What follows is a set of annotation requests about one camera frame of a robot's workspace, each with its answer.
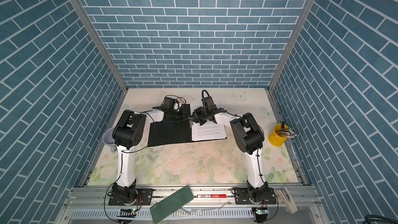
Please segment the orange black file folder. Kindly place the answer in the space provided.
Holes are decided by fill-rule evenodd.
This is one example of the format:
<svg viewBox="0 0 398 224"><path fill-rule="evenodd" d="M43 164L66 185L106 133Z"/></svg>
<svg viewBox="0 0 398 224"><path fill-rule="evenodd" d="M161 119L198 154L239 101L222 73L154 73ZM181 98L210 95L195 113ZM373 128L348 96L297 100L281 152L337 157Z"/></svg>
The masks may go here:
<svg viewBox="0 0 398 224"><path fill-rule="evenodd" d="M149 147L164 146L169 144L195 143L191 139L191 121L152 122L149 131Z"/></svg>

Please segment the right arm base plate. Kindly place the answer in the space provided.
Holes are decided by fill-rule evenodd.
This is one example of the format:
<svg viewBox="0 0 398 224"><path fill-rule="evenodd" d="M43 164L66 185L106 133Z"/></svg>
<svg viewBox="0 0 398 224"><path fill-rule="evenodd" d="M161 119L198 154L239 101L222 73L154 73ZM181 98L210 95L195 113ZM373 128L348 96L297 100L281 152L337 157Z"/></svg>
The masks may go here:
<svg viewBox="0 0 398 224"><path fill-rule="evenodd" d="M234 187L231 189L231 193L235 199L236 205L248 205L248 204L276 204L276 194L273 188L261 187L261 188L239 188Z"/></svg>

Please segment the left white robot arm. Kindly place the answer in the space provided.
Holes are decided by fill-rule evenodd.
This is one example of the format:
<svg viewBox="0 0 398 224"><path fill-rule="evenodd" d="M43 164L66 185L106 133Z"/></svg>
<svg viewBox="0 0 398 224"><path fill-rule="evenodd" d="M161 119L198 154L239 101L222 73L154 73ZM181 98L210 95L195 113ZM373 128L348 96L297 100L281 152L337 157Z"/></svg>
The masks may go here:
<svg viewBox="0 0 398 224"><path fill-rule="evenodd" d="M146 146L153 144L157 135L163 134L163 129L157 122L164 120L179 123L188 120L190 105L179 99L166 96L160 106L152 110L134 112L125 110L119 118L112 137L115 140L118 152L118 176L112 184L111 196L114 199L124 201L125 205L136 202L138 192L136 191L135 176L135 154L141 149L136 149L144 137L145 127L153 128L155 134Z"/></svg>

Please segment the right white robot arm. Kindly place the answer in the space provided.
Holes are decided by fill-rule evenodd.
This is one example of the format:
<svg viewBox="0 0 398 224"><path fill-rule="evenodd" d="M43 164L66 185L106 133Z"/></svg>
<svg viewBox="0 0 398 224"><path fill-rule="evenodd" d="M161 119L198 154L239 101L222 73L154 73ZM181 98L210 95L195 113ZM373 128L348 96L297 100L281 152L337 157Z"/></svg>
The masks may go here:
<svg viewBox="0 0 398 224"><path fill-rule="evenodd" d="M190 119L201 125L211 121L231 128L237 147L245 154L249 199L254 203L261 202L269 190L261 163L261 152L265 139L261 127L251 113L231 114L223 108L218 108L209 95L202 96L202 104L203 106L193 111Z"/></svg>

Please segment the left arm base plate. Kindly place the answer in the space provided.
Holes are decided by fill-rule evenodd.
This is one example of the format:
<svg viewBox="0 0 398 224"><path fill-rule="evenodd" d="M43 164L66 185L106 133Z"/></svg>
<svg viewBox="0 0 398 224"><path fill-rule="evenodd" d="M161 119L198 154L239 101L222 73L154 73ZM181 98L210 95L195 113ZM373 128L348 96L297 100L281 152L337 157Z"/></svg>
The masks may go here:
<svg viewBox="0 0 398 224"><path fill-rule="evenodd" d="M107 193L109 197L108 205L110 206L146 206L150 205L152 201L154 190L151 188L134 189L130 192L119 194L114 190Z"/></svg>

